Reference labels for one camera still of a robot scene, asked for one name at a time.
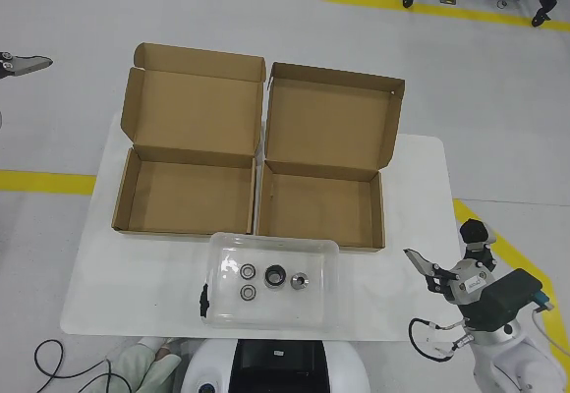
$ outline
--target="cardboard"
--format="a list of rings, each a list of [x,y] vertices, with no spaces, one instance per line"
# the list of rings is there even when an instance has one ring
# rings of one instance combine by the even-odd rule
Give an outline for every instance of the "cardboard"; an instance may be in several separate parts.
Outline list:
[[[134,146],[112,227],[250,234],[264,81],[260,57],[141,44],[121,119]]]
[[[405,82],[275,63],[259,235],[385,247],[379,169],[394,151]]]

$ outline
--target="yellow floor line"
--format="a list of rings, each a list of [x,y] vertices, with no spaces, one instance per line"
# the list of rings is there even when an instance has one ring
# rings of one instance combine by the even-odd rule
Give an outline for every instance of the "yellow floor line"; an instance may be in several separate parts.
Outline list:
[[[0,191],[92,195],[95,177],[0,170]]]
[[[403,7],[401,0],[325,0],[329,3],[382,8],[393,11],[411,12],[415,14],[433,15],[437,17],[464,19],[469,21],[488,22],[491,24],[519,26],[524,28],[533,28],[531,20],[534,17],[519,17],[516,15],[498,14],[489,11],[467,10],[459,7],[420,4],[419,0],[415,0],[414,5],[409,9]],[[547,21],[540,28],[557,31],[570,32],[569,22]]]
[[[455,219],[458,222],[465,222],[469,218],[475,220],[481,220],[481,218],[475,214],[464,202],[459,199],[453,199],[453,207],[455,209]],[[570,352],[569,339],[567,338],[567,332],[564,327],[564,320],[560,314],[560,307],[558,306],[558,300],[556,298],[553,285],[551,280],[547,277],[540,269],[538,269],[529,259],[527,259],[523,254],[521,254],[517,249],[514,248],[507,240],[497,235],[497,241],[492,245],[492,250],[501,257],[507,264],[512,266],[512,268],[522,268],[528,273],[532,274],[542,282],[542,290],[549,296],[551,302],[555,305],[555,309],[550,312],[542,312],[542,321],[544,323],[544,328],[556,343],[558,343],[562,348]],[[558,351],[557,348],[550,345],[551,352],[558,359],[565,372],[567,373],[568,384],[567,393],[570,393],[570,359],[562,352]]]

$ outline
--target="white robot body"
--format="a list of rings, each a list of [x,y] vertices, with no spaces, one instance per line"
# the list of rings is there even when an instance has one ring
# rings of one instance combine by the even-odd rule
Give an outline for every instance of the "white robot body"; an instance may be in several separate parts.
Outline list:
[[[553,356],[536,345],[519,323],[510,333],[470,332],[475,356],[473,375],[484,393],[562,393],[567,377]]]
[[[191,359],[181,393],[228,393],[239,343],[234,339],[205,340]],[[371,392],[364,364],[350,343],[325,341],[321,344],[331,393]],[[275,357],[285,355],[278,350],[273,352]]]

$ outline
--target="black cable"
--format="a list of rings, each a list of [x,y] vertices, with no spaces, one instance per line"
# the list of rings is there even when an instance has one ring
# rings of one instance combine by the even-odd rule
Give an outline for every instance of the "black cable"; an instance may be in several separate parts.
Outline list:
[[[56,368],[53,370],[53,372],[49,372],[47,370],[45,370],[44,368],[42,368],[42,366],[40,365],[40,363],[38,362],[38,352],[40,351],[40,348],[42,348],[42,346],[44,346],[45,344],[49,344],[49,343],[56,343],[58,344],[58,346],[60,347],[60,360],[58,361],[58,364],[56,365]],[[58,371],[60,370],[60,367],[62,366],[62,361],[64,360],[65,357],[65,347],[62,345],[62,343],[56,339],[49,339],[49,340],[45,340],[42,343],[38,344],[38,346],[36,347],[36,350],[33,352],[33,362],[36,364],[36,368],[38,368],[38,371],[42,372],[43,375],[48,376],[49,379],[47,379],[47,381],[45,382],[44,385],[42,385],[42,387],[40,389],[38,389],[36,391],[36,393],[40,393],[43,390],[45,390],[45,388],[49,385],[49,383],[54,380],[54,379],[71,379],[71,378],[75,378],[81,375],[86,374],[87,372],[93,370],[94,368],[96,368],[97,366],[106,363],[108,365],[108,371],[101,373],[100,375],[96,376],[95,378],[93,378],[92,380],[90,380],[89,382],[86,383],[86,385],[84,385],[82,387],[82,389],[80,389],[78,391],[78,393],[82,392],[83,390],[85,390],[89,385],[92,384],[92,382],[94,382],[95,380],[101,378],[102,376],[107,376],[108,379],[106,380],[106,393],[109,392],[110,389],[110,378],[113,376],[118,377],[119,379],[121,379],[122,381],[124,381],[124,383],[126,384],[126,386],[128,387],[128,392],[132,393],[132,387],[130,386],[130,383],[128,382],[128,380],[126,380],[126,378],[124,378],[123,376],[116,374],[114,372],[112,372],[112,366],[110,365],[110,361],[107,359],[104,359],[103,361],[100,361],[98,363],[96,363],[95,365],[85,369],[84,371],[72,374],[72,375],[58,375]]]
[[[508,375],[508,374],[506,374],[505,372],[503,372],[503,370],[502,370],[501,368],[499,368],[495,363],[493,363],[492,365],[494,365],[494,367],[495,367],[496,369],[498,369],[503,375],[507,376],[508,379],[510,379],[510,382],[512,382],[512,384],[513,384],[517,389],[519,389],[519,391],[521,391],[521,388],[519,387],[519,384],[518,384],[517,382],[513,381],[512,378],[510,378],[510,375]]]
[[[436,358],[433,356],[430,356],[428,354],[426,354],[425,352],[421,351],[421,349],[418,347],[418,345],[416,345],[416,342],[414,341],[414,336],[412,335],[412,327],[414,327],[414,323],[422,323],[425,326],[429,326],[429,324],[431,322],[429,322],[428,320],[424,320],[424,319],[420,319],[420,318],[414,318],[410,321],[410,325],[407,328],[407,333],[410,337],[410,342],[412,343],[412,347],[414,347],[414,349],[416,350],[416,352],[418,352],[422,357],[429,359],[430,361],[434,361],[434,362],[438,362],[438,363],[444,363],[444,362],[448,362],[451,360],[451,358],[453,358],[453,354],[451,354],[450,356],[444,357],[444,358]],[[451,352],[457,350],[457,344],[453,344],[453,347],[451,347]]]

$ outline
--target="clear plastic container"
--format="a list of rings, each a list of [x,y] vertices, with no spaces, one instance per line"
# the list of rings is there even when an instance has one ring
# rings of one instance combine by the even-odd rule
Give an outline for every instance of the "clear plastic container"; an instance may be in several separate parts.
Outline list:
[[[209,308],[204,323],[231,328],[332,329],[339,304],[338,254],[332,241],[214,234],[209,244]],[[255,268],[251,279],[240,274],[245,264]],[[282,266],[286,273],[277,288],[266,283],[265,272],[272,265]],[[297,273],[307,275],[309,283],[304,289],[292,285]],[[251,300],[242,299],[245,285],[256,289]]]

